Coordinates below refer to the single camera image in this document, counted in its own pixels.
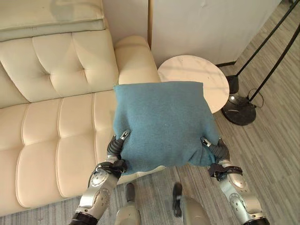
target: blue pillow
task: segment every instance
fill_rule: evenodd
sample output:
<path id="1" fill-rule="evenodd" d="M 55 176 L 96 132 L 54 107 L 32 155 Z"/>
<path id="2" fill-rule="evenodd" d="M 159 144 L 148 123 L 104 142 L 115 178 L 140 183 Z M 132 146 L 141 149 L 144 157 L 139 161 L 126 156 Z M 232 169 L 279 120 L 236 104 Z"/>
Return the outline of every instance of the blue pillow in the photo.
<path id="1" fill-rule="evenodd" d="M 127 174 L 157 166 L 182 166 L 187 162 L 207 166 L 213 154 L 201 136 L 217 144 L 214 117 L 199 82 L 124 84 L 114 87 L 117 109 L 114 131 L 119 137 L 130 129 L 121 153 Z"/>

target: white wall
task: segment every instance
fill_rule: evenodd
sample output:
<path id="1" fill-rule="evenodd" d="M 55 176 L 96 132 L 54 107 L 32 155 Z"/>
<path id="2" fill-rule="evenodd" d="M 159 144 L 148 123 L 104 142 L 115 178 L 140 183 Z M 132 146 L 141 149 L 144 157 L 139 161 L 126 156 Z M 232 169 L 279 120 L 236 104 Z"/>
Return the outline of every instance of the white wall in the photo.
<path id="1" fill-rule="evenodd" d="M 154 0 L 156 64 L 191 54 L 214 64 L 236 61 L 280 0 Z"/>
<path id="2" fill-rule="evenodd" d="M 148 0 L 103 0 L 113 42 L 130 35 L 147 39 Z"/>

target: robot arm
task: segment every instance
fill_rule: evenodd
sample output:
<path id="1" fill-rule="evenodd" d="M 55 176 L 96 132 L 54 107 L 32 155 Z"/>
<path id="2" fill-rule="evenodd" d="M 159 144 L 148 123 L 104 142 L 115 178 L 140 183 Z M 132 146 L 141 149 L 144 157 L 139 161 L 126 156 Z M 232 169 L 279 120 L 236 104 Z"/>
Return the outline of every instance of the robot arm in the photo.
<path id="1" fill-rule="evenodd" d="M 270 225 L 262 211 L 258 199 L 253 195 L 243 178 L 242 169 L 230 162 L 229 150 L 222 141 L 217 145 L 202 138 L 202 143 L 216 156 L 217 164 L 209 169 L 211 177 L 215 177 L 225 194 L 232 210 L 242 225 Z"/>
<path id="2" fill-rule="evenodd" d="M 108 207 L 110 195 L 117 186 L 122 173 L 127 170 L 120 153 L 130 131 L 126 130 L 120 137 L 112 137 L 107 147 L 107 159 L 99 163 L 92 172 L 88 189 L 80 199 L 78 208 L 69 225 L 96 225 Z"/>

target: lamp base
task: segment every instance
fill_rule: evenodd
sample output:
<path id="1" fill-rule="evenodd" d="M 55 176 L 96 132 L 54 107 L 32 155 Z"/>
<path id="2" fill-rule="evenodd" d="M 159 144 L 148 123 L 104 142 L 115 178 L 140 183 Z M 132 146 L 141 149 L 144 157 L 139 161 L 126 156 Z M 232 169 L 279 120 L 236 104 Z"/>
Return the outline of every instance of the lamp base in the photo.
<path id="1" fill-rule="evenodd" d="M 236 75 L 226 77 L 229 84 L 229 94 L 235 94 L 239 91 L 239 78 Z"/>
<path id="2" fill-rule="evenodd" d="M 231 123 L 245 126 L 256 118 L 255 106 L 246 97 L 230 95 L 222 113 Z"/>

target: sofa armrest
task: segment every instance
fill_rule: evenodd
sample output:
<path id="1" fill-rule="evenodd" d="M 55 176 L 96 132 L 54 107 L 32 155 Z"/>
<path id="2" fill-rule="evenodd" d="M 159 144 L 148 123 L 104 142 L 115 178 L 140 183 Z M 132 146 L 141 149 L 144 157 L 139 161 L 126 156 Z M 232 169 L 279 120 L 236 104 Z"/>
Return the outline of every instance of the sofa armrest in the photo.
<path id="1" fill-rule="evenodd" d="M 160 82 L 150 48 L 144 38 L 130 36 L 115 45 L 119 84 Z"/>

